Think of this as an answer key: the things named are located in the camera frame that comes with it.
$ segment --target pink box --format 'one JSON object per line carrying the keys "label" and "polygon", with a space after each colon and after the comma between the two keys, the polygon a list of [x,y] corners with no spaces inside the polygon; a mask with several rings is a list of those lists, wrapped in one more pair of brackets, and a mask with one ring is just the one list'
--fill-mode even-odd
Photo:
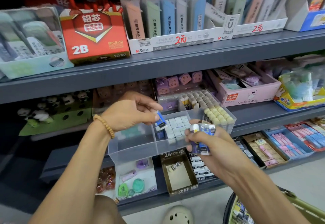
{"label": "pink box", "polygon": [[262,77],[261,80],[266,84],[246,87],[239,90],[229,90],[211,70],[207,70],[215,88],[218,91],[215,97],[221,101],[225,107],[246,103],[270,101],[273,100],[275,94],[277,93],[281,82],[277,81],[252,64],[248,64],[247,66],[241,64],[240,70],[243,70],[245,72],[250,71],[249,69],[253,70],[255,73]]}

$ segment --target forearm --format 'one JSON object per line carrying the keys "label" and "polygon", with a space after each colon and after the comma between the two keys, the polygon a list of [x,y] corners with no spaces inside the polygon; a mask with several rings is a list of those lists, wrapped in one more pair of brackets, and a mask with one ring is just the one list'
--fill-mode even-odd
{"label": "forearm", "polygon": [[255,166],[238,175],[233,189],[256,223],[309,224],[270,177]]}
{"label": "forearm", "polygon": [[99,121],[89,126],[67,168],[30,223],[90,223],[98,174],[109,139]]}

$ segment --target black 2b box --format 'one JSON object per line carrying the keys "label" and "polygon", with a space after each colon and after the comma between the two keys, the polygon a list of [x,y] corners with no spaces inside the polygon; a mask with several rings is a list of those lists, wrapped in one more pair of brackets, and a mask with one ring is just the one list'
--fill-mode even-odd
{"label": "black 2b box", "polygon": [[160,160],[170,196],[185,193],[198,187],[198,181],[185,149],[161,154]]}

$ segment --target yellow box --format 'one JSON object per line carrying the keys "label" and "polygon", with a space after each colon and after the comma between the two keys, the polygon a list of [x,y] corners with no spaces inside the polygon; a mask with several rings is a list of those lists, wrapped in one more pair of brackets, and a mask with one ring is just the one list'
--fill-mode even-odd
{"label": "yellow box", "polygon": [[281,81],[281,85],[280,85],[278,92],[275,94],[273,100],[278,105],[280,105],[282,108],[284,108],[286,111],[301,110],[306,107],[317,106],[317,105],[325,103],[325,90],[323,87],[319,91],[318,95],[324,96],[324,98],[320,98],[320,99],[313,100],[313,101],[295,103],[293,101],[292,97],[290,96],[288,90],[282,83],[281,76],[279,77],[279,81]]}

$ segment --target white floor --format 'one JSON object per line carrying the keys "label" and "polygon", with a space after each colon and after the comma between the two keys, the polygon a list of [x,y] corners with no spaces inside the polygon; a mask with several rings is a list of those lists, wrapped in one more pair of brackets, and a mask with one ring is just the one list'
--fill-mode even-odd
{"label": "white floor", "polygon": [[[270,177],[277,185],[325,211],[325,158],[271,174]],[[227,187],[123,218],[128,224],[158,224],[168,209],[182,204],[192,210],[195,223],[219,224],[222,223],[225,206],[231,194],[232,190]],[[29,218],[29,214],[0,205],[0,223],[24,224]]]}

